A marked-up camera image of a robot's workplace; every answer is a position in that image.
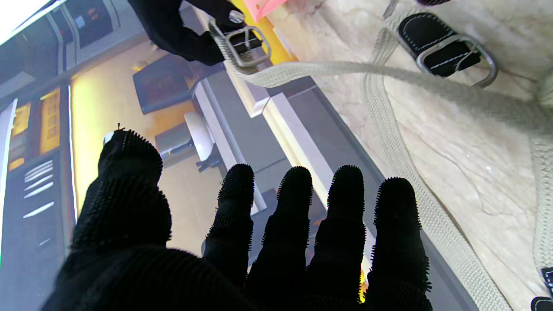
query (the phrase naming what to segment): gloved hand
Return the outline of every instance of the gloved hand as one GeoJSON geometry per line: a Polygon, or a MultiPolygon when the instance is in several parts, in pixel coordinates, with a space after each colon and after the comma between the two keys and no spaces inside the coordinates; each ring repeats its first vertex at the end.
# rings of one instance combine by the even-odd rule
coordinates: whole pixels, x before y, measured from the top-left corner
{"type": "Polygon", "coordinates": [[[379,189],[374,219],[378,234],[364,304],[358,302],[366,231],[361,171],[344,166],[336,172],[327,218],[316,235],[315,256],[305,268],[311,175],[302,167],[290,169],[278,192],[278,206],[267,221],[263,248],[246,277],[253,180],[253,171],[245,164],[229,170],[206,238],[204,260],[256,304],[271,310],[431,310],[425,296],[430,288],[429,263],[419,234],[415,194],[407,180],[388,179],[379,189]]]}
{"type": "Polygon", "coordinates": [[[373,270],[367,299],[359,304],[365,234],[359,169],[336,172],[307,269],[311,176],[305,168],[289,170],[246,278],[251,167],[235,165],[225,177],[201,259],[166,247],[171,215],[157,186],[162,166],[143,137],[114,131],[86,193],[70,254],[42,310],[431,309],[415,194],[405,179],[388,179],[380,187],[373,270]]]}

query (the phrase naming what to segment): pink object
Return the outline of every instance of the pink object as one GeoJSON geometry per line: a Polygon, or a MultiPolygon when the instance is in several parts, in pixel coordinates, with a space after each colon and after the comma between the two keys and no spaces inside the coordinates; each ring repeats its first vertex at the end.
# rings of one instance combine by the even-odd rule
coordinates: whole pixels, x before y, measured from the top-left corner
{"type": "Polygon", "coordinates": [[[248,8],[249,13],[252,15],[253,21],[257,23],[260,19],[267,16],[286,1],[288,0],[244,0],[244,4],[248,8]],[[263,2],[263,4],[260,8],[258,8],[257,5],[260,2],[263,2]]]}

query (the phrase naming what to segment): marble surface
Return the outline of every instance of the marble surface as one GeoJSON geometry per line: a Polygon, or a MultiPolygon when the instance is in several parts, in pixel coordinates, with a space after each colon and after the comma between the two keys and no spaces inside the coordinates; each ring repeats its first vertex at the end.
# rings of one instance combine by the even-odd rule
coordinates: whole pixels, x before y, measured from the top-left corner
{"type": "MultiPolygon", "coordinates": [[[[414,1],[398,0],[396,12],[414,1]]],[[[289,0],[269,19],[301,61],[371,61],[390,0],[289,0]]],[[[490,90],[530,99],[535,80],[553,65],[553,3],[464,0],[430,8],[461,33],[485,43],[504,70],[490,90]]],[[[397,48],[387,62],[417,71],[397,48]]],[[[472,84],[471,68],[452,79],[472,84]]],[[[314,77],[384,175],[392,171],[361,103],[362,75],[314,77]]],[[[455,218],[514,310],[546,295],[532,259],[535,181],[528,138],[475,117],[418,87],[386,78],[401,134],[421,176],[455,218]]]]}

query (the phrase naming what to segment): yellow wall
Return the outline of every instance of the yellow wall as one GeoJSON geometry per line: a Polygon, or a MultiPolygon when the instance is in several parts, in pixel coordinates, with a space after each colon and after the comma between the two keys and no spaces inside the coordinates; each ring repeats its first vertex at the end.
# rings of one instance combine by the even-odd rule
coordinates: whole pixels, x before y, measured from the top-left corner
{"type": "Polygon", "coordinates": [[[263,32],[263,35],[266,37],[273,51],[271,55],[271,62],[273,65],[298,60],[296,57],[291,58],[290,55],[288,55],[288,52],[284,49],[284,46],[273,31],[273,24],[271,24],[267,17],[264,17],[258,23],[255,23],[243,0],[232,0],[231,2],[242,12],[244,12],[244,15],[246,16],[246,24],[256,26],[263,32]]]}
{"type": "MultiPolygon", "coordinates": [[[[144,60],[150,44],[144,42],[83,72],[72,82],[72,131],[75,162],[75,190],[79,211],[90,182],[97,177],[97,162],[104,136],[117,128],[133,129],[147,140],[184,122],[193,110],[185,102],[143,115],[134,89],[132,65],[144,60]]],[[[156,52],[150,62],[165,55],[156,52]]],[[[198,173],[198,156],[190,157],[163,171],[159,182],[173,215],[170,245],[196,254],[211,226],[217,206],[221,174],[217,169],[198,173]]]]}

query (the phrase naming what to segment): metal d-ring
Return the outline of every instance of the metal d-ring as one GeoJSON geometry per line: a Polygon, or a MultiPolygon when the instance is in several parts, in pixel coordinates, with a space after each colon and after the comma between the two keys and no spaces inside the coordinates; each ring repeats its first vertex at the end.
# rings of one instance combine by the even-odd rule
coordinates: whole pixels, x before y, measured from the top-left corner
{"type": "Polygon", "coordinates": [[[271,46],[269,45],[269,42],[267,41],[267,39],[265,38],[265,36],[261,32],[261,30],[259,30],[259,28],[255,27],[255,26],[246,26],[242,29],[239,29],[239,30],[236,30],[236,31],[233,31],[231,33],[226,34],[225,35],[225,43],[227,44],[228,48],[230,49],[230,51],[232,53],[232,56],[234,56],[234,59],[236,59],[236,63],[238,63],[238,65],[240,67],[254,67],[254,66],[257,66],[257,65],[259,65],[259,64],[261,64],[261,63],[263,63],[263,62],[265,62],[265,61],[267,61],[271,58],[271,54],[272,54],[271,46]],[[231,38],[238,35],[238,34],[246,33],[246,42],[244,42],[244,43],[245,43],[246,47],[249,49],[249,45],[250,45],[249,31],[250,30],[259,33],[259,36],[261,37],[261,42],[265,43],[265,45],[267,46],[267,53],[265,55],[261,56],[260,58],[254,59],[252,61],[243,61],[242,58],[240,57],[240,55],[238,54],[238,52],[236,51],[236,48],[234,48],[234,45],[232,45],[231,38]]]}
{"type": "Polygon", "coordinates": [[[446,46],[452,44],[453,42],[469,42],[470,44],[473,45],[472,49],[471,50],[474,50],[476,49],[478,52],[480,52],[480,54],[482,54],[482,56],[484,56],[484,58],[486,59],[486,61],[488,62],[489,64],[489,74],[487,77],[485,77],[484,79],[482,79],[480,82],[474,84],[474,86],[477,86],[477,87],[481,87],[481,88],[484,88],[484,87],[487,87],[489,86],[490,84],[493,83],[493,81],[496,79],[497,77],[497,66],[495,64],[495,61],[493,60],[492,56],[490,55],[490,53],[488,51],[485,50],[485,48],[483,46],[481,46],[475,39],[467,36],[467,35],[452,35],[451,37],[448,37],[447,39],[445,39],[444,41],[441,41],[441,42],[438,42],[436,43],[435,45],[431,46],[430,48],[428,48],[427,50],[425,50],[424,52],[422,52],[416,59],[416,64],[417,66],[422,70],[422,71],[426,71],[430,74],[432,74],[432,71],[430,71],[430,69],[428,68],[428,66],[426,66],[426,64],[424,63],[424,60],[432,53],[435,53],[443,48],[445,48],[446,46]]]}

